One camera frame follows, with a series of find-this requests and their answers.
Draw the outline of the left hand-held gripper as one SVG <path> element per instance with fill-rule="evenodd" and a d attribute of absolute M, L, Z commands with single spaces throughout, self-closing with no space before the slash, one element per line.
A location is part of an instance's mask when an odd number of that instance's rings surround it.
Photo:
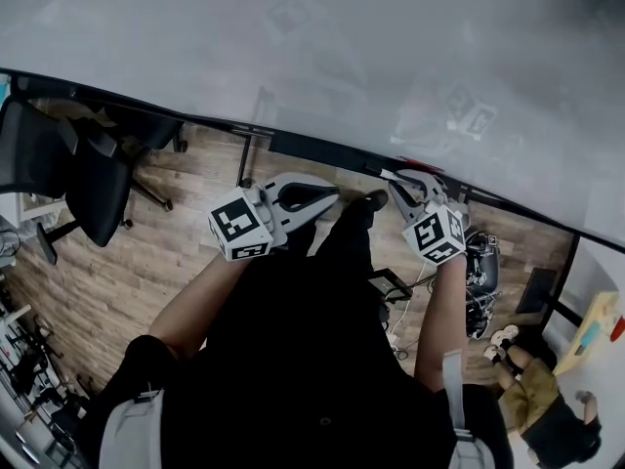
<path fill-rule="evenodd" d="M 269 255 L 287 234 L 314 222 L 338 200 L 338 188 L 310 174 L 285 172 L 250 188 L 236 187 L 208 208 L 208 224 L 227 261 Z M 269 198 L 277 198 L 275 215 Z"/>

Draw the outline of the person's black trousers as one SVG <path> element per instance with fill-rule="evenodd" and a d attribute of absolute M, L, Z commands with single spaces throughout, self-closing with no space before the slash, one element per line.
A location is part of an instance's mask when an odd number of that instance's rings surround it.
<path fill-rule="evenodd" d="M 384 313 L 382 297 L 367 281 L 373 273 L 369 231 L 377 212 L 369 209 L 364 197 L 356 198 L 342 211 L 313 255 L 309 250 L 316 234 L 315 223 L 290 234 L 286 259 L 303 271 L 302 280 L 324 299 L 355 302 L 359 307 Z"/>

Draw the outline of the black office chair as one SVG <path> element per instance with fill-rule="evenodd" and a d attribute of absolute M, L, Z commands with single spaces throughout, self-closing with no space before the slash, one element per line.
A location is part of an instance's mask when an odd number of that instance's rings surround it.
<path fill-rule="evenodd" d="M 106 106 L 104 113 L 114 123 L 110 130 L 119 137 L 133 137 L 149 149 L 164 149 L 172 143 L 174 152 L 188 150 L 188 142 L 181 136 L 181 120 L 116 106 Z"/>
<path fill-rule="evenodd" d="M 113 129 L 93 118 L 56 119 L 15 96 L 0 107 L 0 195 L 62 198 L 73 216 L 48 232 L 36 226 L 52 265 L 58 262 L 53 243 L 77 228 L 105 247 L 118 228 L 131 227 L 124 211 L 132 190 L 167 211 L 173 208 L 133 177 L 134 167 Z"/>

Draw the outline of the black marker pen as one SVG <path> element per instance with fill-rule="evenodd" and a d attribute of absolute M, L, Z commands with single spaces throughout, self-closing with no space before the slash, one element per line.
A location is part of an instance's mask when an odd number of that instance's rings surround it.
<path fill-rule="evenodd" d="M 377 164 L 365 162 L 363 170 L 366 174 L 388 182 L 406 183 L 403 176 L 397 172 L 380 167 Z"/>

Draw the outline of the large white whiteboard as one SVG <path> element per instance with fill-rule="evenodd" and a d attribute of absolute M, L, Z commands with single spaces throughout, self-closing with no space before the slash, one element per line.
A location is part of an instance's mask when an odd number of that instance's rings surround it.
<path fill-rule="evenodd" d="M 0 69 L 419 161 L 625 247 L 625 0 L 0 0 Z"/>

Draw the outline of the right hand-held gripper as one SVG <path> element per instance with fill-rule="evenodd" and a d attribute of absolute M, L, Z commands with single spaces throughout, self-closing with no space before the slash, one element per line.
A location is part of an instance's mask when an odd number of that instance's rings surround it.
<path fill-rule="evenodd" d="M 402 236 L 417 256 L 439 266 L 465 253 L 465 231 L 470 226 L 468 206 L 446 202 L 443 184 L 431 173 L 401 169 L 396 176 L 402 183 L 419 189 L 426 200 L 417 202 L 403 185 L 389 181 L 391 196 L 405 221 Z"/>

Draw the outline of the person's right forearm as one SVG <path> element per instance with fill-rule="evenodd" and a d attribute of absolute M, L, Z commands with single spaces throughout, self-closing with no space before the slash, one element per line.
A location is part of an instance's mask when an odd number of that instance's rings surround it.
<path fill-rule="evenodd" d="M 421 326 L 414 377 L 436 393 L 443 389 L 442 362 L 460 351 L 466 366 L 466 266 L 458 255 L 437 267 L 437 279 Z"/>

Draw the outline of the black flat panel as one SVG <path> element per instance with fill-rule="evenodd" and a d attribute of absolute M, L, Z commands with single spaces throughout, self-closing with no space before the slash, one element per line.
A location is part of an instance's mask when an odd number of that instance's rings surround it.
<path fill-rule="evenodd" d="M 534 268 L 521 300 L 516 307 L 517 314 L 537 314 L 543 310 L 544 299 L 551 296 L 558 273 L 554 270 Z"/>

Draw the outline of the person in dark shirt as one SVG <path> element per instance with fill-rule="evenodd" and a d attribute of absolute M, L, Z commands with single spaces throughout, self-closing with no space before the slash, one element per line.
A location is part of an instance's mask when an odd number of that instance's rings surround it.
<path fill-rule="evenodd" d="M 77 432 L 89 469 L 452 469 L 445 388 L 399 365 L 379 313 L 289 262 L 250 263 L 200 350 L 128 346 Z"/>

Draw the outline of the black power brick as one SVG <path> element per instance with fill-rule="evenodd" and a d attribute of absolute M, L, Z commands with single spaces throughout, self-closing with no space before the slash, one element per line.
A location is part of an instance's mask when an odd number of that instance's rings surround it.
<path fill-rule="evenodd" d="M 409 301 L 413 290 L 391 269 L 385 268 L 374 271 L 367 281 L 379 292 L 387 303 Z"/>

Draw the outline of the wooden toy board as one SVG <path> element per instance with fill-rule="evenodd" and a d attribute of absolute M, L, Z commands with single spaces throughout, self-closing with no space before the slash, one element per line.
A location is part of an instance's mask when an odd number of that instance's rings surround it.
<path fill-rule="evenodd" d="M 585 317 L 575 325 L 577 330 L 571 344 L 554 369 L 556 376 L 569 372 L 588 360 L 603 338 L 613 343 L 625 332 L 625 315 L 621 311 L 620 294 L 615 291 L 598 292 Z"/>

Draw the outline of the person's left forearm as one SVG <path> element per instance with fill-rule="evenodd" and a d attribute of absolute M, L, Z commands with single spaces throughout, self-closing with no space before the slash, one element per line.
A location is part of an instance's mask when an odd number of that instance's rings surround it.
<path fill-rule="evenodd" d="M 160 311 L 147 334 L 159 339 L 177 360 L 190 359 L 250 263 L 216 256 Z"/>

